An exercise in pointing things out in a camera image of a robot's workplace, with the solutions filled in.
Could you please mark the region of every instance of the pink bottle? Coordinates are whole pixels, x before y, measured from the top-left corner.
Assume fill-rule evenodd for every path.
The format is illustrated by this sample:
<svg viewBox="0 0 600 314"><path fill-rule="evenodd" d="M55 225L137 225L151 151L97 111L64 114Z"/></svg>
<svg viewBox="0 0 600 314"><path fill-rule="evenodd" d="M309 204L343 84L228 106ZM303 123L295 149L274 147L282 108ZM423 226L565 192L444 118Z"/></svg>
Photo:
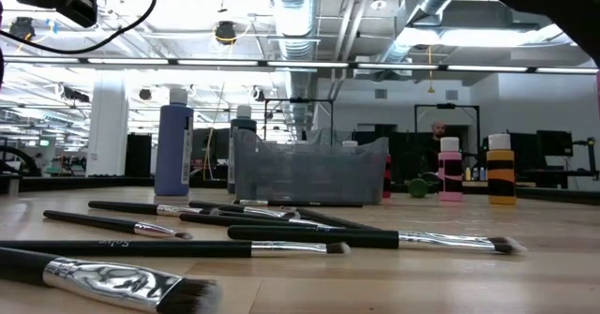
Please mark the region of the pink bottle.
<svg viewBox="0 0 600 314"><path fill-rule="evenodd" d="M440 201L462 202L462 154L458 151L457 137L444 137L438 155Z"/></svg>

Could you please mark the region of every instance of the silver ferrule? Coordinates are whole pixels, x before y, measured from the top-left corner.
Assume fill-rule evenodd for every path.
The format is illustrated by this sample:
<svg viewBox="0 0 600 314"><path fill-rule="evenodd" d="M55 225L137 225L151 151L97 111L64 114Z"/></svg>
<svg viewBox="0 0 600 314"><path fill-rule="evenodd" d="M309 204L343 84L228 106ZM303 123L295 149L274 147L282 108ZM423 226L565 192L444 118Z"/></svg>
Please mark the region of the silver ferrule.
<svg viewBox="0 0 600 314"><path fill-rule="evenodd" d="M327 229L334 228L333 226L325 225L320 222L306 220L306 219L290 219L290 220L288 220L288 222L292 223L292 224L306 224L306 225L318 226L318 227L327 228Z"/></svg>
<svg viewBox="0 0 600 314"><path fill-rule="evenodd" d="M269 206L269 201L262 200L240 200L241 206Z"/></svg>
<svg viewBox="0 0 600 314"><path fill-rule="evenodd" d="M270 217L283 217L289 212L281 212L281 211L273 211L269 209L260 209L255 207L245 207L244 213L249 215L260 215L260 216L270 216Z"/></svg>
<svg viewBox="0 0 600 314"><path fill-rule="evenodd" d="M252 242L252 257L291 257L306 254L327 254L327 244L294 242Z"/></svg>
<svg viewBox="0 0 600 314"><path fill-rule="evenodd" d="M470 247L490 250L494 250L495 248L494 244L492 244L486 237L474 237L466 235L398 231L398 240L400 242L427 243L450 247Z"/></svg>
<svg viewBox="0 0 600 314"><path fill-rule="evenodd" d="M199 215L203 210L191 207L178 207L170 205L159 205L157 207L157 215L179 217L182 214Z"/></svg>
<svg viewBox="0 0 600 314"><path fill-rule="evenodd" d="M139 235L146 235L146 236L160 237L160 238L174 237L177 234L177 232L175 232L171 229L168 229L168 228L165 228L162 226L158 226L158 225L154 225L154 224L142 223L142 222L135 224L133 231Z"/></svg>
<svg viewBox="0 0 600 314"><path fill-rule="evenodd" d="M182 277L139 266L58 258L43 273L48 286L104 303L157 313Z"/></svg>

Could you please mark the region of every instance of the bottle cap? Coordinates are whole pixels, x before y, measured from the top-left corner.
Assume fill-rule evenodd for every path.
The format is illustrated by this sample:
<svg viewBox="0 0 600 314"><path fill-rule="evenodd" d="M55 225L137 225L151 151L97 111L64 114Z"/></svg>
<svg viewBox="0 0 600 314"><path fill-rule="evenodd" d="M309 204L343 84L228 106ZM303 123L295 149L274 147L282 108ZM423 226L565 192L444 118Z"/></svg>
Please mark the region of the bottle cap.
<svg viewBox="0 0 600 314"><path fill-rule="evenodd" d="M460 150L460 140L458 137L444 137L440 141L440 150L442 152L458 152Z"/></svg>
<svg viewBox="0 0 600 314"><path fill-rule="evenodd" d="M252 118L252 107L237 106L237 118Z"/></svg>
<svg viewBox="0 0 600 314"><path fill-rule="evenodd" d="M510 135L495 134L487 138L489 150L510 150Z"/></svg>
<svg viewBox="0 0 600 314"><path fill-rule="evenodd" d="M188 90L171 89L169 92L169 103L188 104Z"/></svg>
<svg viewBox="0 0 600 314"><path fill-rule="evenodd" d="M357 141L344 141L341 144L343 147L353 147L353 146L358 146L358 142Z"/></svg>

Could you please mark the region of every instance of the silver ductwork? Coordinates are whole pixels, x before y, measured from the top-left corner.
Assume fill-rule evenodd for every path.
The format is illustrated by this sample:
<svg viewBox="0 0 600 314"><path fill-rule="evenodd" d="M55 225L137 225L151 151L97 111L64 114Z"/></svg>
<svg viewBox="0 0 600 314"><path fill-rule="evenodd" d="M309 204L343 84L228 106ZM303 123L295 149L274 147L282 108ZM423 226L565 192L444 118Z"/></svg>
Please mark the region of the silver ductwork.
<svg viewBox="0 0 600 314"><path fill-rule="evenodd" d="M441 15L452 0L404 0L398 14L398 36L392 45L377 60L381 63L400 63L406 58L412 46L402 41L402 30L408 24L428 16Z"/></svg>
<svg viewBox="0 0 600 314"><path fill-rule="evenodd" d="M284 37L307 37L314 34L318 0L273 0L277 34ZM282 39L279 42L281 58L289 61L307 61L315 57L314 41ZM307 98L316 88L317 76L313 72L288 71L286 86L288 97ZM306 124L306 108L291 105L293 123Z"/></svg>

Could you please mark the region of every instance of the table surface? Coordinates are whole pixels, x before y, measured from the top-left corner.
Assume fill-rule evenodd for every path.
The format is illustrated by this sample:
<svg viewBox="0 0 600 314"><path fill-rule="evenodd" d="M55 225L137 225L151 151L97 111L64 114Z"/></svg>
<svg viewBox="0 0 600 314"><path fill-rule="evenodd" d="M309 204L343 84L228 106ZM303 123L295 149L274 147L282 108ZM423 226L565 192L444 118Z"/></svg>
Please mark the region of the table surface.
<svg viewBox="0 0 600 314"><path fill-rule="evenodd" d="M224 190L193 189L191 200L226 202ZM440 203L395 195L379 206L319 208L385 229L511 236L524 256L423 247L354 248L348 256L254 259L101 258L194 278L224 288L222 314L359 313L598 313L600 208L520 200L490 206L486 196ZM23 193L0 198L0 239L144 240L126 233L43 219L47 209L135 218L191 232L198 240L226 240L225 228L177 218L89 210L90 200L183 205L155 199L152 188L118 187ZM2 313L133 314L54 289L0 281Z"/></svg>

